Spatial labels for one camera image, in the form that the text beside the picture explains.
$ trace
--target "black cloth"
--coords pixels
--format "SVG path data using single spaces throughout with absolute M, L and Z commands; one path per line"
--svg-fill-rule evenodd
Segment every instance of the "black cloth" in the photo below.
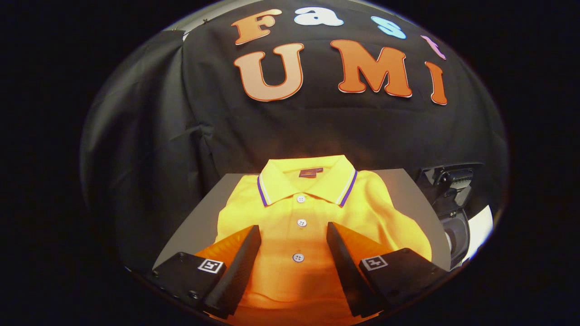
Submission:
M 294 10 L 321 6 L 344 25 L 302 26 Z M 235 45 L 231 24 L 280 9 L 270 34 Z M 386 35 L 370 17 L 401 27 Z M 129 56 L 93 102 L 81 144 L 85 201 L 122 261 L 146 270 L 203 196 L 226 173 L 259 173 L 268 159 L 344 154 L 358 170 L 482 162 L 474 193 L 495 212 L 505 189 L 508 147 L 492 97 L 476 73 L 431 33 L 398 17 L 350 1 L 265 0 L 234 9 L 191 32 L 163 31 Z M 442 60 L 421 38 L 428 36 Z M 357 41 L 377 58 L 384 46 L 405 53 L 410 98 L 342 93 L 342 59 L 334 39 Z M 264 80 L 284 81 L 279 45 L 300 42 L 303 85 L 279 101 L 251 99 L 236 58 L 264 51 Z M 430 95 L 425 61 L 443 70 L 446 106 Z

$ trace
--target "polo shirt collar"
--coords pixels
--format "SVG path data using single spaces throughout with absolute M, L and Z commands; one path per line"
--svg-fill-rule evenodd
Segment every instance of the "polo shirt collar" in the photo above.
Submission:
M 284 172 L 323 167 L 324 172 L 310 188 L 300 191 Z M 306 193 L 320 197 L 340 207 L 344 206 L 358 172 L 344 155 L 310 158 L 268 160 L 258 176 L 258 191 L 264 206 L 292 196 Z

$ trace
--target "orange letter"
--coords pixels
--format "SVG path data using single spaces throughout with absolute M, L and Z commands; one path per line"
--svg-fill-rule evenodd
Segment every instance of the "orange letter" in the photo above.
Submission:
M 339 39 L 330 44 L 342 56 L 345 80 L 338 84 L 341 92 L 362 93 L 367 89 L 360 80 L 360 70 L 375 93 L 380 90 L 389 74 L 389 82 L 385 86 L 387 94 L 401 97 L 411 97 L 413 94 L 407 82 L 405 53 L 393 48 L 383 48 L 379 59 L 375 60 L 358 42 Z
M 258 101 L 269 102 L 282 100 L 294 95 L 302 87 L 302 66 L 299 52 L 304 49 L 302 43 L 290 43 L 274 48 L 274 53 L 282 56 L 286 80 L 278 86 L 270 86 L 264 81 L 262 58 L 264 52 L 252 52 L 234 61 L 240 68 L 242 85 L 246 94 Z
M 445 97 L 445 90 L 443 89 L 443 70 L 437 67 L 434 63 L 425 61 L 425 65 L 431 71 L 431 80 L 433 81 L 433 94 L 431 100 L 440 105 L 447 104 Z
M 260 26 L 264 25 L 266 27 L 272 27 L 276 21 L 274 20 L 274 17 L 270 15 L 280 15 L 281 13 L 282 11 L 279 9 L 270 9 L 233 23 L 232 26 L 238 28 L 238 33 L 240 35 L 240 38 L 235 41 L 235 44 L 244 44 L 253 39 L 268 35 L 270 30 L 263 30 Z

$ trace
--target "yellow polo shirt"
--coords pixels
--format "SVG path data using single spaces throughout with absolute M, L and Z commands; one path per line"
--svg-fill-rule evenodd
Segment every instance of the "yellow polo shirt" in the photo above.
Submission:
M 322 172 L 299 177 L 313 168 Z M 393 207 L 376 173 L 357 171 L 344 155 L 269 160 L 259 176 L 242 177 L 219 214 L 215 242 L 256 224 L 262 244 L 235 314 L 213 317 L 253 326 L 341 326 L 375 317 L 351 315 L 326 240 L 328 222 L 431 261 L 429 240 Z

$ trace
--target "black background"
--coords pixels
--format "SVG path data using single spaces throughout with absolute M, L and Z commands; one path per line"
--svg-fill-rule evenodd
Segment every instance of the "black background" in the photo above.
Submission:
M 116 66 L 206 4 L 2 4 L 4 230 L 16 238 L 5 250 L 5 291 L 14 323 L 196 324 L 99 248 L 82 202 L 78 147 L 90 103 Z M 572 323 L 578 3 L 383 4 L 454 47 L 479 73 L 510 135 L 513 186 L 477 258 L 385 324 Z

